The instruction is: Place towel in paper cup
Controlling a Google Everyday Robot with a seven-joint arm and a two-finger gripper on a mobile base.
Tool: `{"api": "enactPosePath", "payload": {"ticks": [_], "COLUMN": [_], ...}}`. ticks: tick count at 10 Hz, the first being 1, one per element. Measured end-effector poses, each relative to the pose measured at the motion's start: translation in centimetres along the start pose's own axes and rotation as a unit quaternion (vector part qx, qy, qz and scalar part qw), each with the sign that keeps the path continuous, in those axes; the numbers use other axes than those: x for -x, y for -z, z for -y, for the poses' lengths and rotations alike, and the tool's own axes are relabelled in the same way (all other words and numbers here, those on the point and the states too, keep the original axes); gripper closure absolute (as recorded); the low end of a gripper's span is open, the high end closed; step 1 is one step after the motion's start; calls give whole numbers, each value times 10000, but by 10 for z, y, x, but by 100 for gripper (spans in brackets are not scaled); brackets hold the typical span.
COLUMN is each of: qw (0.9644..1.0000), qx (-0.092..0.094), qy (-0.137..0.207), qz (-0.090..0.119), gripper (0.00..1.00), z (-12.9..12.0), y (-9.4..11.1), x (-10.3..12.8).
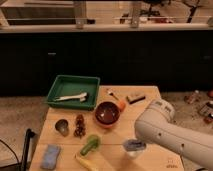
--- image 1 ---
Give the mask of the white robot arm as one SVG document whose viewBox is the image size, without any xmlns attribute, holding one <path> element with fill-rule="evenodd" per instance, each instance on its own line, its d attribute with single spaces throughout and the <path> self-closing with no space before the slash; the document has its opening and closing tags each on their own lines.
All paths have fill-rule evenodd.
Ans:
<svg viewBox="0 0 213 171">
<path fill-rule="evenodd" d="M 174 114 L 174 107 L 169 102 L 152 100 L 134 123 L 135 136 L 213 171 L 213 135 L 172 124 Z"/>
</svg>

